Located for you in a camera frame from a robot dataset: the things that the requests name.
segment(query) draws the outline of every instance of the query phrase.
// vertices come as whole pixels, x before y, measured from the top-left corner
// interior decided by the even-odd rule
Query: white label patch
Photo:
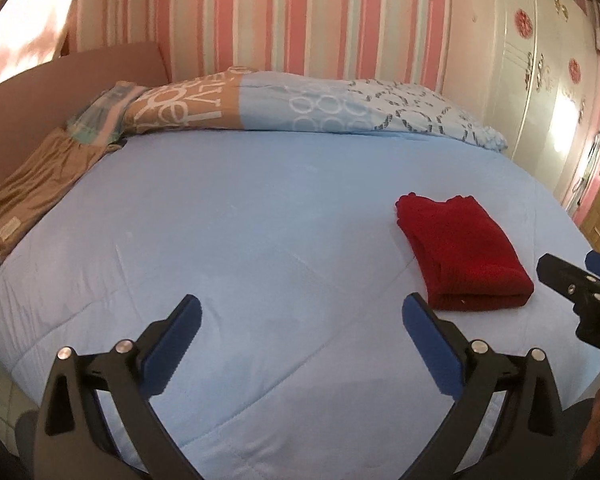
[[[2,238],[3,242],[6,242],[8,238],[16,232],[18,227],[22,225],[22,222],[17,216],[14,216],[11,220],[9,220],[5,225],[0,229],[0,238]]]

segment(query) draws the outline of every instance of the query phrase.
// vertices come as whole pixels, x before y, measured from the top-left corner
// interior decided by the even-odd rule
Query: red flower decoration
[[[569,60],[569,74],[571,75],[571,80],[574,84],[579,84],[582,81],[582,72],[580,71],[580,64],[573,59],[573,57]]]
[[[522,9],[518,9],[518,12],[516,12],[516,29],[525,40],[528,40],[534,34],[534,24],[529,15]]]

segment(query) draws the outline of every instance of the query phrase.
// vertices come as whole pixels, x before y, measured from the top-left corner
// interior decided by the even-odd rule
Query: bright window light
[[[7,0],[0,10],[0,83],[50,61],[72,0]]]
[[[555,101],[549,134],[554,141],[555,151],[561,155],[569,153],[573,136],[578,127],[578,115],[576,103],[559,93]]]

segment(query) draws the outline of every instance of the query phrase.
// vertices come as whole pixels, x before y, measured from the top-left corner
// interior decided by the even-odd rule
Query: tiled floor
[[[0,439],[7,449],[18,454],[13,427],[21,414],[38,407],[13,382],[9,375],[0,370]]]

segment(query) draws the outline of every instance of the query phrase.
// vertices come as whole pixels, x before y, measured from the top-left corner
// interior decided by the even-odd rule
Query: white wardrobe
[[[442,93],[503,133],[505,154],[558,200],[586,140],[596,67],[573,0],[452,0]]]

